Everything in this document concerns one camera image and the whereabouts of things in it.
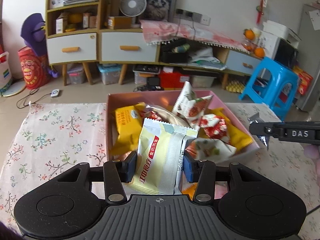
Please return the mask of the wall power outlets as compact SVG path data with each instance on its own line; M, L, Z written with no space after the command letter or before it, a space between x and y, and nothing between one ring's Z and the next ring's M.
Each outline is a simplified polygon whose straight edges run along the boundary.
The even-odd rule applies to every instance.
M210 25L211 18L207 15L199 14L197 12L191 12L183 9L176 9L175 18L179 18L194 23L199 23L205 26Z

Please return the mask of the red white nut packet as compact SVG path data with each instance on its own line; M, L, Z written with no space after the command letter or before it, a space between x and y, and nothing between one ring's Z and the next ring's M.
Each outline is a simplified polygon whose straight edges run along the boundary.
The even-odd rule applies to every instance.
M186 81L173 106L172 112L183 118L191 128L199 130L204 111L212 100L212 95L197 97L191 84Z

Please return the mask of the white green pistachio packet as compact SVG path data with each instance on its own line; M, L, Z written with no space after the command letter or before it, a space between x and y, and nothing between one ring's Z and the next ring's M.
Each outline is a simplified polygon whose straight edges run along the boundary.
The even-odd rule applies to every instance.
M221 163L235 155L236 148L219 139L196 138L185 149L195 160Z

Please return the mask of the framed cat picture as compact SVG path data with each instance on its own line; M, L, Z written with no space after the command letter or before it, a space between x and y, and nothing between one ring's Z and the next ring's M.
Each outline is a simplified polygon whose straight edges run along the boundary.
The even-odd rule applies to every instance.
M146 0L146 9L139 20L172 22L177 0Z

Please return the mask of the red cartoon bucket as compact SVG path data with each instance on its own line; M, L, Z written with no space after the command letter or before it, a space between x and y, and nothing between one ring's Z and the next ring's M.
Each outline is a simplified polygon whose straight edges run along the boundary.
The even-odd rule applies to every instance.
M47 55L37 56L30 47L25 46L18 51L18 57L27 89L40 88L50 81Z

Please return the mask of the low wooden tv bench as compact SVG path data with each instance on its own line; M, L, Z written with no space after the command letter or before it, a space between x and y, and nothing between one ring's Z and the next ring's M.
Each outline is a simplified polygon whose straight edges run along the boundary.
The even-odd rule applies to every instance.
M176 38L158 45L157 63L181 67L186 71L220 73L225 89L231 76L250 76L261 58L254 53L221 44Z

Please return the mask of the brown cardboard box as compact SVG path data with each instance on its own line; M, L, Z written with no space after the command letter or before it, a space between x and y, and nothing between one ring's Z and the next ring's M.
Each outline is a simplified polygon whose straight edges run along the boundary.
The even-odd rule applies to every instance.
M108 29L118 30L118 29L130 29L132 19L127 16L110 16L106 21L106 26Z

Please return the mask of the purple plush toy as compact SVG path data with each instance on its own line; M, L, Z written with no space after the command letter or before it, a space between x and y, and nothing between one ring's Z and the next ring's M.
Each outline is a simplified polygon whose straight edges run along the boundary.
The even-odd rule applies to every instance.
M48 58L45 27L45 21L40 13L31 14L24 20L20 36L25 46L30 47L37 56L47 55ZM50 79L58 77L58 72L50 66L48 72Z

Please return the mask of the white wooden drawer cabinet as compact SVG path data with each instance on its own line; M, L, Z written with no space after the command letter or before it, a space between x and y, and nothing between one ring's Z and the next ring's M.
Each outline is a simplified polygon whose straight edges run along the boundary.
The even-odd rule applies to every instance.
M80 63L89 84L93 79L89 63L118 63L122 65L119 83L122 84L130 64L162 65L160 61L161 46L147 44L141 28L108 29L106 13L108 0L86 2L58 8L50 8L46 2L46 42L50 66L61 65L62 80L68 84L67 66ZM56 19L63 12L80 13L92 10L97 13L97 26L66 33L57 33Z

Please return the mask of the white shopping bag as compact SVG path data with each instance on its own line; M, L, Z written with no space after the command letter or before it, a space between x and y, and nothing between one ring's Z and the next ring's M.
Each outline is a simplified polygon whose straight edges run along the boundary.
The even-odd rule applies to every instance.
M13 81L9 67L9 53L6 51L1 54L0 63L0 93L1 95L9 89Z

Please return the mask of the floral tablecloth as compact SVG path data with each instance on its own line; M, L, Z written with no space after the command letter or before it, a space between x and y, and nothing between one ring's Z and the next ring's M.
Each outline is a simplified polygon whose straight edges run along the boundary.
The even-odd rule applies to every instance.
M104 103L37 104L23 120L1 171L1 221L16 228L14 206L25 193L80 162L107 160ZM300 196L309 212L299 233L319 239L319 187L314 162L298 143L258 140L239 161Z

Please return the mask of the red white candy packet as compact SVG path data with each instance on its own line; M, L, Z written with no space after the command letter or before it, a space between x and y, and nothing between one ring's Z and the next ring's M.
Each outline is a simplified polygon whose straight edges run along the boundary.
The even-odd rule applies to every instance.
M229 141L226 121L223 117L215 114L206 114L201 118L200 127L210 139Z

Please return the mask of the pale green cake packet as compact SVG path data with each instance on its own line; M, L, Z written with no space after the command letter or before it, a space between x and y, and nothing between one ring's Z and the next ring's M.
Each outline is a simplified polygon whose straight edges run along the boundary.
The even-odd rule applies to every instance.
M184 150L197 134L189 127L146 118L129 186L146 194L181 194Z

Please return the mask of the oranges on bench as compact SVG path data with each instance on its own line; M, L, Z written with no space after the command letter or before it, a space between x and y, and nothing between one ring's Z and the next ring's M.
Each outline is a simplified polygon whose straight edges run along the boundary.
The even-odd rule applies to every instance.
M260 35L261 30L258 28L245 29L243 31L244 38L242 39L241 44L254 56L263 59L265 57L265 50L258 44Z

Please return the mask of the yellow snack packet right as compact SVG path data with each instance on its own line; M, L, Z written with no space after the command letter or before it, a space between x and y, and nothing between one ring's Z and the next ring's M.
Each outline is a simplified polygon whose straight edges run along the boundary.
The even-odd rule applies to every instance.
M250 145L253 142L253 139L247 133L241 131L240 129L238 129L236 126L232 124L230 118L228 118L227 115L225 115L225 110L222 107L215 108L215 109L207 109L204 115L206 114L215 114L225 119L229 141L228 142L224 140L222 141L231 146L234 146L236 148L236 154L240 153L240 151L242 151L244 148L246 148L248 145ZM204 130L202 128L200 129L202 131L201 136L203 138L209 138L205 135Z

